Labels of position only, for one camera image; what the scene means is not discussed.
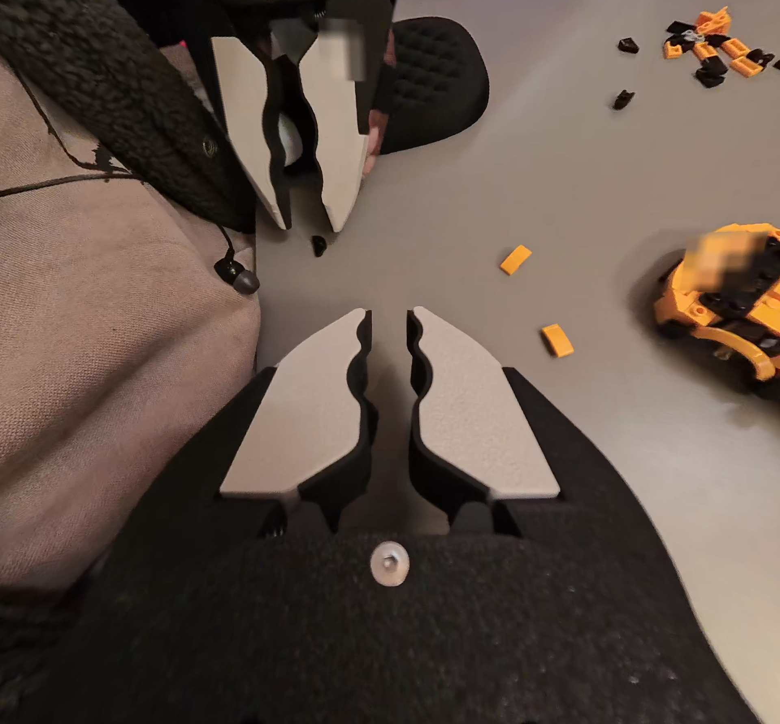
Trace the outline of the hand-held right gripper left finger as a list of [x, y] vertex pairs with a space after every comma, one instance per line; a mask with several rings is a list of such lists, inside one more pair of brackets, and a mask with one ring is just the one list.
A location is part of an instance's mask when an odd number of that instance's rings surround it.
[[370, 310], [320, 329], [263, 376], [270, 381], [219, 494], [286, 509], [312, 503], [332, 532], [365, 494], [377, 411], [366, 398]]

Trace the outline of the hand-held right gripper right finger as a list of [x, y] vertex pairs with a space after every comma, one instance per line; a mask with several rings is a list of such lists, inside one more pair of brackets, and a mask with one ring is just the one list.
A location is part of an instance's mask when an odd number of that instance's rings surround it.
[[415, 401], [409, 479], [446, 516], [491, 530], [495, 505], [542, 502], [560, 484], [499, 361], [428, 309], [407, 311], [406, 343]]

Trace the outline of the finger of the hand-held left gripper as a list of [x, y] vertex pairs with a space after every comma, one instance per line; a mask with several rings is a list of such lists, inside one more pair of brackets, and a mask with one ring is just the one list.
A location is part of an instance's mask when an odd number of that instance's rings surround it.
[[269, 216], [289, 230], [293, 124], [283, 113], [284, 80], [272, 46], [227, 35], [210, 45], [229, 141]]
[[314, 117], [321, 202], [333, 232], [346, 224], [363, 178], [368, 135], [359, 128], [356, 86], [365, 74], [360, 26], [325, 20], [299, 62], [299, 77]]

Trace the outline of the orange lego car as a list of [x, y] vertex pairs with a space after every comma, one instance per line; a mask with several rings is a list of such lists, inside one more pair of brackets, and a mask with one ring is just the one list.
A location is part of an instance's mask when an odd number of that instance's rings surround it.
[[693, 238], [660, 285], [658, 332], [708, 342], [716, 358], [739, 364], [748, 391], [777, 403], [778, 227], [732, 223]]

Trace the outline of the pile of orange black lego pieces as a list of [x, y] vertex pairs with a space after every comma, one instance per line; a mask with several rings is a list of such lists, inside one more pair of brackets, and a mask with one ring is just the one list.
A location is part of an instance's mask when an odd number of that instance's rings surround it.
[[666, 61], [691, 58], [696, 64], [692, 77], [706, 90], [724, 85], [730, 75], [752, 80], [767, 70], [778, 72], [778, 55], [746, 44], [732, 34], [732, 26], [728, 6], [703, 10], [691, 22], [675, 20], [665, 29], [661, 57]]

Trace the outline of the person's left hand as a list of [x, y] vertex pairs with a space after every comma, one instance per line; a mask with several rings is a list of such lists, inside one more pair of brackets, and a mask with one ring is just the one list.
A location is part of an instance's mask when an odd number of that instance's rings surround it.
[[378, 109], [371, 110], [371, 113], [369, 114], [368, 145], [362, 172], [363, 178], [367, 177], [375, 167], [377, 159], [381, 153], [381, 147], [385, 138], [387, 124], [387, 114], [381, 112]]

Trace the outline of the person's black fleece jacket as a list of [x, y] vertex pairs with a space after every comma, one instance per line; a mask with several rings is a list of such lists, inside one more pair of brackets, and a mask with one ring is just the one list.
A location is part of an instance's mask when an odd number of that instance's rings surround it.
[[[212, 115], [131, 15], [116, 0], [1, 4], [2, 60], [19, 78], [88, 130], [119, 173], [226, 228], [243, 257], [256, 197]], [[16, 722], [39, 688], [44, 656], [70, 626], [104, 552], [66, 589], [2, 591], [2, 722]]]

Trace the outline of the person's beige shirt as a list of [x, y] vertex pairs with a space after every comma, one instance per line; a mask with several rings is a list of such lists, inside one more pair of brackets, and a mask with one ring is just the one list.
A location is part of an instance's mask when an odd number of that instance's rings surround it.
[[4, 59], [1, 111], [1, 583], [52, 592], [248, 382], [260, 305], [216, 275], [217, 226]]

